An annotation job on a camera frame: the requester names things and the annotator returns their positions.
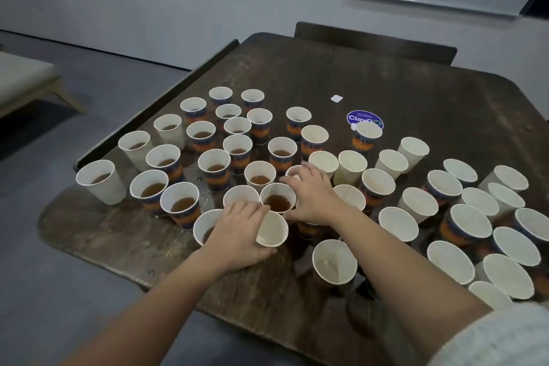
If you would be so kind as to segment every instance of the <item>sticker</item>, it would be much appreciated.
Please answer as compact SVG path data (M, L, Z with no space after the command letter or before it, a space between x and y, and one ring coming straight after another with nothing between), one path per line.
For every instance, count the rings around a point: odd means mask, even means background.
M351 129L356 130L358 122L374 122L377 126L383 129L383 120L379 116L366 112L364 110L354 110L347 115L347 122L351 125Z

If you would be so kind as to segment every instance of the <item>wooden table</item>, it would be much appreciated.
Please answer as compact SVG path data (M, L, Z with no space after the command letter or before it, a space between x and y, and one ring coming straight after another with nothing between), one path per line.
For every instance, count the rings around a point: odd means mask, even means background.
M404 136L426 141L428 158L399 178L385 205L395 205L404 188L420 186L430 169L441 168L450 157L468 162L480 178L496 164L517 168L530 181L523 194L528 206L543 210L547 205L549 128L511 81L273 34L252 35L240 46L229 44L90 151L77 167L105 156L129 185L137 170L115 147L118 138L140 127L160 144L153 120L165 113L181 114L183 99L207 99L208 91L218 85L231 87L239 105L242 91L263 90L264 106L274 116L271 136L285 135L288 107L308 108L311 123L328 129L325 150L334 154L351 147L347 113L374 112L385 127L368 157L370 166L380 150L397 149ZM339 103L330 100L335 94L343 97ZM211 108L209 117L214 119ZM266 148L256 148L254 154L261 159ZM186 151L184 160L188 180L200 189L202 211L221 207L223 194L210 193L196 156ZM143 287L154 286L196 249L192 233L150 217L134 200L105 206L76 185L44 210L39 233L47 244ZM217 281L198 309L328 365L421 362L381 303L353 289L333 292L316 286L304 251L310 248L299 248L290 237L267 262Z

